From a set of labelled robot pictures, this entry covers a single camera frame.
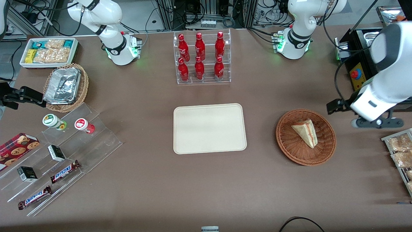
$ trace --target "red coca-cola bottle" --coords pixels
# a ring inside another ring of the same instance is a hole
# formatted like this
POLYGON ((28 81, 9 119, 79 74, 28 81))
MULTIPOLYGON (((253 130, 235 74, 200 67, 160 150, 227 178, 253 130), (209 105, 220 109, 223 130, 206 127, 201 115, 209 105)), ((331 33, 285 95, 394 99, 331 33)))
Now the red coca-cola bottle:
POLYGON ((205 75, 205 65, 203 64, 200 56, 196 57, 196 64, 194 65, 194 69, 196 70, 196 78, 198 80, 203 80, 203 77, 205 75))
POLYGON ((216 49, 216 58, 219 56, 223 57, 225 54, 225 41, 223 40, 223 32, 219 31, 218 32, 218 39, 216 40, 215 43, 215 49, 216 49))
POLYGON ((189 46, 187 45, 185 41, 185 37, 183 34, 179 34, 179 53, 180 57, 185 59, 186 62, 189 62, 190 60, 190 55, 189 55, 189 46))
POLYGON ((221 81, 223 80, 223 69, 225 66, 222 63, 222 57, 219 56, 216 58, 216 64, 215 64, 215 80, 216 81, 221 81))
POLYGON ((179 74, 180 78, 182 79, 182 82, 188 82, 189 81, 189 69, 187 68, 187 65, 185 64, 185 61, 183 58, 179 57, 178 59, 179 62, 179 74))
POLYGON ((196 48, 196 55, 200 56, 200 59, 203 61, 206 59, 206 49, 205 49, 205 42, 202 39, 202 33, 196 33, 196 44, 194 45, 196 48))

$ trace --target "yellow panel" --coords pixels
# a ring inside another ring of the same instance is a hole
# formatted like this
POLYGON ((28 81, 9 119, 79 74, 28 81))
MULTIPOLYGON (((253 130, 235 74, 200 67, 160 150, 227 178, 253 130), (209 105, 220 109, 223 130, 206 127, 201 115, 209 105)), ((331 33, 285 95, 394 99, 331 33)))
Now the yellow panel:
POLYGON ((360 88, 362 87, 362 84, 366 81, 366 78, 365 78, 365 75, 364 75, 364 72, 363 72, 363 69, 362 69, 362 66, 361 66, 360 63, 357 64, 357 65, 349 72, 349 75, 351 74, 352 71, 357 70, 357 69, 360 69, 360 71, 361 71, 361 76, 360 76, 360 78, 359 78, 358 80, 355 80, 355 79, 353 79, 353 78, 351 77, 352 85, 353 85, 353 88, 355 89, 355 91, 357 91, 358 89, 360 89, 360 88))

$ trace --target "snickers bar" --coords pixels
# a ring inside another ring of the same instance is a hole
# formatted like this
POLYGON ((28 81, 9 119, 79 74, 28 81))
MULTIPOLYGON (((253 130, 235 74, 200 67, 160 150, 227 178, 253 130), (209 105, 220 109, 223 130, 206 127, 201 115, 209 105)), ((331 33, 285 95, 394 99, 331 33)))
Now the snickers bar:
POLYGON ((61 170, 58 172, 56 175, 52 176, 51 182, 52 184, 56 183, 58 180, 62 179, 63 177, 67 176, 69 173, 71 173, 73 170, 76 168, 80 167, 79 162, 76 160, 73 163, 71 163, 69 166, 67 166, 65 169, 61 170))
POLYGON ((50 188, 50 186, 47 186, 45 189, 43 189, 42 191, 36 193, 35 195, 27 198, 25 201, 19 202, 19 210, 22 210, 22 209, 26 208, 28 205, 30 205, 31 203, 39 200, 40 198, 42 198, 46 195, 51 195, 51 194, 52 194, 52 189, 50 188))

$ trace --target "jar lid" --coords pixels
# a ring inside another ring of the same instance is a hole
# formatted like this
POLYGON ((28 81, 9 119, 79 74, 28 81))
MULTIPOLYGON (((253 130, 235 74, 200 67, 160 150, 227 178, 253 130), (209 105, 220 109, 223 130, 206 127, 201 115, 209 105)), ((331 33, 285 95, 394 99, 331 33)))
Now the jar lid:
POLYGON ((54 114, 48 114, 43 118, 43 124, 46 126, 54 126, 59 119, 54 114))
POLYGON ((78 130, 84 130, 87 128, 88 125, 89 125, 89 122, 84 118, 79 118, 75 122, 75 128, 78 130))

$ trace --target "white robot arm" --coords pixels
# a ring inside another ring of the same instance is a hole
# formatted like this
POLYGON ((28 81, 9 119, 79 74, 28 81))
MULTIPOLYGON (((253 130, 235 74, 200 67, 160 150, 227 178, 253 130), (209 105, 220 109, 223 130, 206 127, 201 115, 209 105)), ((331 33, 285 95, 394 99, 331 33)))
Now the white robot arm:
POLYGON ((323 16, 326 10, 333 8, 335 9, 332 14, 337 14, 345 5, 346 0, 289 0, 288 11, 295 18, 295 22, 292 28, 278 32, 277 52, 288 59, 301 58, 307 51, 317 25, 314 16, 323 16))
POLYGON ((0 41, 6 34, 7 12, 10 8, 11 0, 0 0, 0 41))
POLYGON ((374 121, 412 97, 412 22, 382 29, 370 54, 379 73, 362 86, 351 108, 367 121, 374 121))
POLYGON ((77 0, 68 3, 70 17, 99 36, 109 58, 117 65, 126 65, 140 58, 141 41, 120 33, 115 24, 122 20, 122 9, 112 0, 77 0))

